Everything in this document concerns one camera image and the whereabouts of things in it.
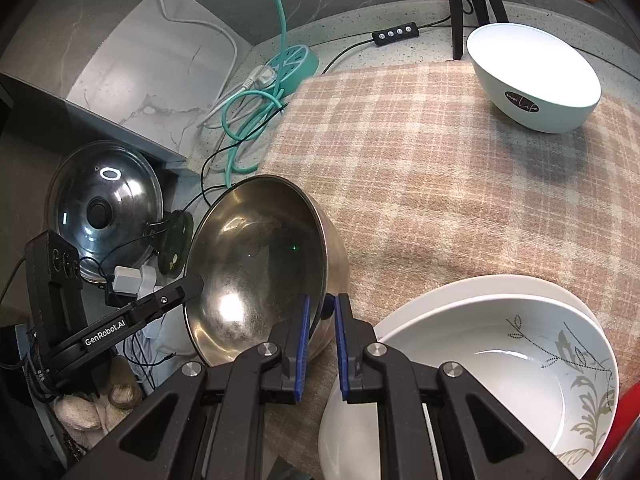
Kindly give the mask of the left gloved hand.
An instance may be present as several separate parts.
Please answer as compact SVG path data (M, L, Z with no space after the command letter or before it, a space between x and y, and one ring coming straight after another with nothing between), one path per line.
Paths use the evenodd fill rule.
M142 398L142 389L129 362L123 356L115 356L97 393L66 394L53 402L53 411L73 441L84 450L91 450Z

